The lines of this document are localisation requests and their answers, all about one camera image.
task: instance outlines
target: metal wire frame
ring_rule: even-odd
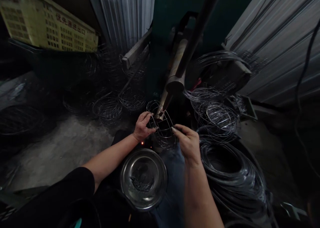
[[[244,114],[247,113],[246,104],[244,103],[243,98],[240,94],[236,93],[234,95],[231,95],[229,99],[231,100],[234,107],[239,109],[240,113],[244,113]]]
[[[103,68],[99,63],[99,55],[97,53],[86,53],[87,57],[84,62],[85,77],[90,80],[99,80],[104,76]]]
[[[228,50],[220,50],[220,51],[204,54],[197,59],[197,63],[202,67],[206,67],[208,65],[212,65],[217,62],[230,61],[230,60],[240,61],[245,66],[247,66],[247,68],[249,68],[249,65],[243,59],[241,59],[237,55],[237,53],[234,53]]]
[[[200,139],[213,144],[224,144],[237,138],[239,117],[222,103],[201,104],[195,110]]]
[[[92,112],[98,116],[104,126],[110,127],[117,123],[122,115],[122,105],[118,97],[109,92],[92,105]]]
[[[239,127],[238,114],[224,105],[224,93],[213,88],[197,88],[194,91],[184,90],[184,95],[191,101],[198,123],[198,134],[213,144],[228,143],[237,138]]]
[[[95,92],[95,86],[91,81],[83,81],[66,90],[63,95],[63,105],[75,115],[87,116],[91,112]]]
[[[194,109],[202,103],[210,103],[222,99],[222,94],[214,88],[196,88],[194,91],[184,90],[183,94],[191,101]]]
[[[196,60],[196,65],[199,69],[204,69],[215,63],[225,62],[225,61],[239,61],[242,62],[248,69],[250,66],[234,52],[228,50],[220,50],[211,53],[207,53]],[[237,83],[231,81],[226,75],[218,80],[214,85],[214,88],[219,91],[231,92],[237,87]]]
[[[147,111],[156,114],[160,107],[159,101],[152,100],[147,104]],[[163,119],[155,119],[154,115],[151,116],[149,126],[157,129],[153,136],[161,148],[168,150],[177,146],[177,138],[171,130],[173,123],[167,111],[163,112]]]
[[[244,51],[240,53],[239,56],[249,65],[248,69],[252,73],[251,79],[270,64],[268,59],[261,59],[251,51]]]
[[[96,54],[100,69],[105,72],[105,76],[110,82],[110,87],[115,92],[120,92],[127,82],[127,77],[122,71],[120,56],[116,49],[104,44],[98,48]]]
[[[141,89],[127,88],[120,96],[119,101],[130,112],[141,111],[146,104],[145,94]]]
[[[217,152],[224,152],[224,160],[237,163],[236,169],[222,171],[225,166],[217,160]],[[237,148],[230,144],[213,145],[200,141],[200,153],[209,186],[215,200],[242,219],[250,219],[266,214],[266,183],[255,165]]]
[[[127,76],[127,78],[130,78],[134,74],[132,80],[135,83],[138,82],[138,84],[141,84],[141,82],[145,76],[146,69],[147,69],[147,63],[148,63],[149,57],[147,57],[143,61],[143,63],[140,64],[141,59],[144,58],[146,53],[149,53],[148,46],[142,51],[142,53],[139,55],[139,57],[136,59],[134,64],[129,69],[122,69],[123,72],[125,73],[125,75]]]
[[[0,111],[0,135],[32,132],[43,121],[44,115],[39,110],[28,105],[12,105]]]

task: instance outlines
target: corrugated metal wall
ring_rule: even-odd
[[[228,36],[227,47],[253,51],[269,65],[240,91],[260,102],[284,106],[294,101],[294,88],[307,47],[320,18],[320,0],[252,0]],[[247,34],[239,39],[247,29]],[[302,97],[320,94],[320,34],[313,44]]]
[[[100,2],[109,39],[125,54],[148,31],[153,18],[154,0]]]

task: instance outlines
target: metal rod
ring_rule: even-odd
[[[187,47],[182,56],[181,62],[179,64],[178,70],[176,72],[176,76],[181,78],[184,74],[184,71],[187,68],[187,65],[192,58],[192,55],[198,45],[200,37],[210,19],[210,15],[216,6],[218,0],[205,0],[202,6],[202,9],[197,17],[196,24],[194,30],[191,34],[191,37],[188,41]]]

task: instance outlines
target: metal bowl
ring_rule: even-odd
[[[154,151],[139,149],[126,159],[120,176],[122,193],[141,212],[150,211],[167,189],[167,170]]]

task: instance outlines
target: wire basket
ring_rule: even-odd
[[[152,100],[147,104],[147,111],[156,114],[160,107],[159,101]],[[167,111],[163,112],[160,119],[155,118],[154,115],[151,116],[149,126],[150,128],[157,129],[157,131],[153,133],[153,136],[161,148],[169,150],[176,147],[177,138],[171,130],[173,123]]]
[[[213,88],[197,88],[192,92],[185,90],[184,95],[194,108],[200,139],[224,144],[237,138],[239,115],[231,108],[231,104],[230,107],[224,104],[222,93]]]
[[[111,91],[95,101],[92,112],[99,117],[104,126],[110,128],[121,119],[122,105],[118,97]]]
[[[28,105],[12,105],[0,111],[0,135],[32,132],[44,121],[43,113]]]
[[[97,58],[111,88],[115,93],[120,92],[127,82],[127,77],[122,71],[119,53],[114,47],[104,44],[99,47]]]
[[[129,112],[140,112],[146,104],[144,92],[130,87],[119,96],[119,101]]]

